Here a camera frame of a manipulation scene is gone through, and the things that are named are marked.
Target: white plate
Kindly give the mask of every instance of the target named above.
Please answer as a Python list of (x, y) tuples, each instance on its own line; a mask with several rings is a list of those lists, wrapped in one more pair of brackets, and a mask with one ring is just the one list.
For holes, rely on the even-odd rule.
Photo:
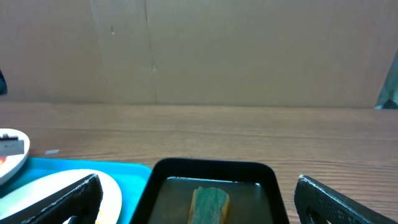
[(51, 174), (0, 198), (0, 220), (33, 205), (89, 174), (98, 175), (103, 189), (103, 199), (96, 224), (115, 224), (122, 207), (122, 193), (119, 185), (108, 174), (89, 169), (67, 170)]
[(24, 165), (30, 146), (29, 138), (22, 131), (0, 128), (0, 136), (3, 134), (8, 134), (9, 136), (18, 136), (20, 140), (24, 140), (24, 154), (6, 157), (6, 161), (0, 165), (0, 185), (10, 179), (22, 167), (22, 165)]

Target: wood grain surface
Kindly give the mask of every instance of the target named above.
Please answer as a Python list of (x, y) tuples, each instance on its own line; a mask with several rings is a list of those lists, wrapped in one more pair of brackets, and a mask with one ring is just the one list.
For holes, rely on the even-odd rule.
[(25, 132), (31, 156), (261, 162), (275, 170), (292, 223), (300, 174), (398, 220), (398, 111), (0, 103), (0, 127)]

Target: black tray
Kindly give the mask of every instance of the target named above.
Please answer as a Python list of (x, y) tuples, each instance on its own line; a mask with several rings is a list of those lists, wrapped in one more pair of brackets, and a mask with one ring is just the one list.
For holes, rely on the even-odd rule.
[(158, 162), (130, 223), (187, 224), (199, 186), (229, 194), (228, 224), (289, 223), (274, 171), (255, 162), (164, 159)]

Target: cardboard wall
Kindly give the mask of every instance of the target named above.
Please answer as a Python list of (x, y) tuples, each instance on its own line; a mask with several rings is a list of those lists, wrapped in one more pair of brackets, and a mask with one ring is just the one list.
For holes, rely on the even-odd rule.
[(396, 0), (2, 0), (2, 101), (372, 108)]

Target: green sponge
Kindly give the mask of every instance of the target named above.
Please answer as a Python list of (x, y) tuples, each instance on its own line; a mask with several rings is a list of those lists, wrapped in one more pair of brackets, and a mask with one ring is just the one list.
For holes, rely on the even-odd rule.
[(193, 191), (188, 224), (225, 224), (229, 195), (215, 187), (199, 187)]

